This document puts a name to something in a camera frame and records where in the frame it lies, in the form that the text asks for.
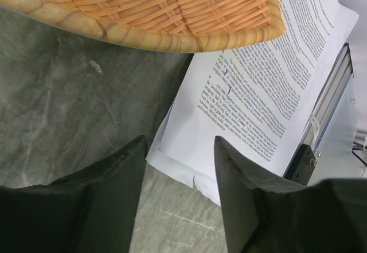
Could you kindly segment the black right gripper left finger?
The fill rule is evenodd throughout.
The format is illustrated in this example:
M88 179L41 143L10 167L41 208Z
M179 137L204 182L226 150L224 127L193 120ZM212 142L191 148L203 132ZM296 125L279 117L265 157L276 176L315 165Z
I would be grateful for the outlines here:
M146 154L138 136L50 184L1 187L1 251L129 252Z

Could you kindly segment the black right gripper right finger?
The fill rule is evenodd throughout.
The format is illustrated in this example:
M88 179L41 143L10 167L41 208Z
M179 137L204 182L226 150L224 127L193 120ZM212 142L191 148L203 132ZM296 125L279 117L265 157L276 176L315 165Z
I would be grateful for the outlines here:
M229 252L366 251L366 179L303 186L246 158L220 136L214 162Z

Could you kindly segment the printed white paper sheet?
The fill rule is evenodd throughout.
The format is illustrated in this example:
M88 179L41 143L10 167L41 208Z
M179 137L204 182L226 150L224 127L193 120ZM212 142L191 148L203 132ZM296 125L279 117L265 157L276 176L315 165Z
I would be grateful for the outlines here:
M338 0L279 0L283 34L195 54L147 162L220 203L214 139L282 176L358 14Z

